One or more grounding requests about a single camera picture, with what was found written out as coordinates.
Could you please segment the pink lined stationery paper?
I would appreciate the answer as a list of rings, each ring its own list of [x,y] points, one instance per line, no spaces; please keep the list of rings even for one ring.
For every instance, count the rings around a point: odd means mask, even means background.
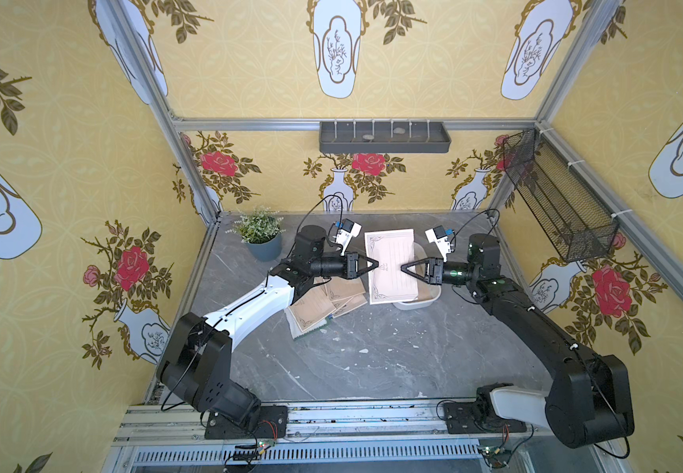
[[[404,303],[418,297],[418,280],[402,271],[414,257],[414,230],[392,230],[365,234],[366,256],[378,262],[368,273],[371,305]]]
[[[293,312],[300,327],[306,328],[310,324],[331,315],[335,311],[335,305],[329,300],[322,286],[319,286],[308,291],[288,309]]]

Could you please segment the potted green plant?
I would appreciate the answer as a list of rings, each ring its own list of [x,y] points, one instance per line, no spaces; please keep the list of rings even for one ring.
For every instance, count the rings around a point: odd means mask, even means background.
[[[271,261],[282,251],[282,221],[284,218],[269,208],[260,207],[248,214],[240,215],[233,224],[237,234],[254,258]]]

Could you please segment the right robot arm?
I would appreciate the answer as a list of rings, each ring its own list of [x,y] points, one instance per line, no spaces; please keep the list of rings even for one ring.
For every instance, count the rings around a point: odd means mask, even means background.
[[[490,385],[481,391],[489,415],[547,429],[577,449],[634,433],[627,367],[601,356],[553,322],[521,286],[501,273],[500,241],[473,234],[464,261],[430,257],[401,266],[403,273],[432,286],[464,286],[474,303],[509,327],[542,362],[552,378],[549,391]]]

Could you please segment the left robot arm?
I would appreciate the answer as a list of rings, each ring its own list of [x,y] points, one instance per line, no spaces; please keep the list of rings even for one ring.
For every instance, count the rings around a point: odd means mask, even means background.
[[[176,322],[156,379],[196,411],[215,413],[249,433],[255,431],[261,400],[231,380],[233,350],[272,315],[318,287],[318,278],[355,280],[376,269],[377,260],[347,249],[360,231],[361,225],[343,219],[329,242],[324,228],[301,228],[288,256],[255,289],[218,311],[203,317],[187,313]]]

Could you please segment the white oval storage box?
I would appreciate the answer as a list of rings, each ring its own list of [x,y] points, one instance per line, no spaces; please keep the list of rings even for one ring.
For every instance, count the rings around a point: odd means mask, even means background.
[[[427,255],[424,248],[414,242],[414,260],[426,259]],[[425,264],[418,264],[412,268],[411,271],[416,272],[418,276],[424,277]],[[442,294],[442,287],[436,285],[429,285],[422,280],[416,279],[418,284],[418,296],[412,301],[395,302],[394,307],[401,311],[415,311],[416,309],[426,309],[434,302],[436,302]]]

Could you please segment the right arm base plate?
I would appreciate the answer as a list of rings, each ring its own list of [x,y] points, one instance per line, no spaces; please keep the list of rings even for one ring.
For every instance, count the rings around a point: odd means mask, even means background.
[[[437,417],[445,423],[450,435],[462,434],[524,434],[528,431],[525,423],[508,420],[495,414],[487,402],[440,401],[436,406]]]

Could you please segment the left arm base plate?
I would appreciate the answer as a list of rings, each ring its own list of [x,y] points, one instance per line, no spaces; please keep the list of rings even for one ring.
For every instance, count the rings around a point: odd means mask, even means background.
[[[282,439],[287,425],[287,405],[261,405],[242,422],[215,411],[207,418],[205,439]]]

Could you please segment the grey wall shelf tray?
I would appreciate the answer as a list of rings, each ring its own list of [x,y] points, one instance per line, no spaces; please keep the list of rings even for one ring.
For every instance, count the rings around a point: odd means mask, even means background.
[[[323,121],[319,150],[324,154],[446,154],[452,138],[442,121]]]

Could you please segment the brown stationery paper in box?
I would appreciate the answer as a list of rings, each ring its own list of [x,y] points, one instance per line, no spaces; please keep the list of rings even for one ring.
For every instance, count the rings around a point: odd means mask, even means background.
[[[334,305],[343,304],[349,299],[365,293],[360,279],[347,280],[341,277],[333,277],[322,286],[322,289]]]

